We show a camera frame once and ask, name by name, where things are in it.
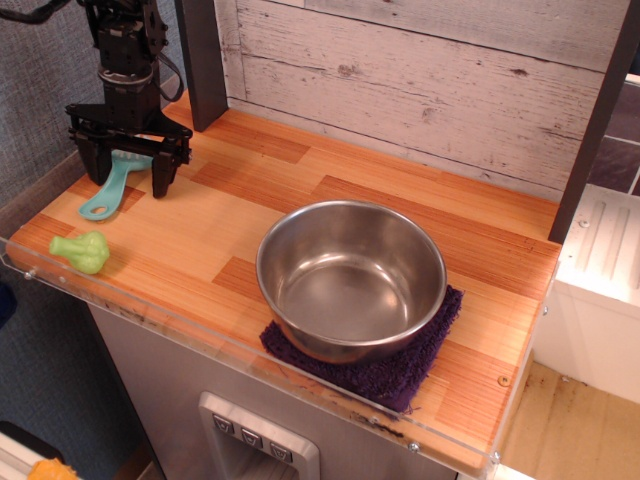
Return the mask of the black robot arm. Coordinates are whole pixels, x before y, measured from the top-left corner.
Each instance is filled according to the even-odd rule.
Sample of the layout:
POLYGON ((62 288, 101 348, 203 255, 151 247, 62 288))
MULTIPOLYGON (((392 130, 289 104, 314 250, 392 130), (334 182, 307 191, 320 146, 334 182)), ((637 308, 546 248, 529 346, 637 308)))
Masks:
POLYGON ((152 158, 153 196, 163 198, 178 168, 190 160, 191 129, 162 112, 164 93, 160 65, 175 65, 163 55, 168 26, 155 1, 82 1, 94 46, 99 51, 98 77, 104 100, 70 104, 69 134, 77 146, 89 178, 106 182, 112 152, 121 150, 152 158))

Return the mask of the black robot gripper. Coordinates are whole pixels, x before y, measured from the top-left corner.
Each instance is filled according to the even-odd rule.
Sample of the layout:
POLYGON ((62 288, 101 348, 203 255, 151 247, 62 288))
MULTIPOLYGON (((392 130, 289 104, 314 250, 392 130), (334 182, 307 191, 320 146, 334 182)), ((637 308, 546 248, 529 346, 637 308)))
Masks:
POLYGON ((112 168, 113 150, 149 155, 152 193, 164 198, 177 171, 191 160, 190 128, 169 119, 161 103, 168 99, 157 74, 105 76, 101 103, 72 103, 69 134, 78 147, 86 173, 104 184, 112 168))

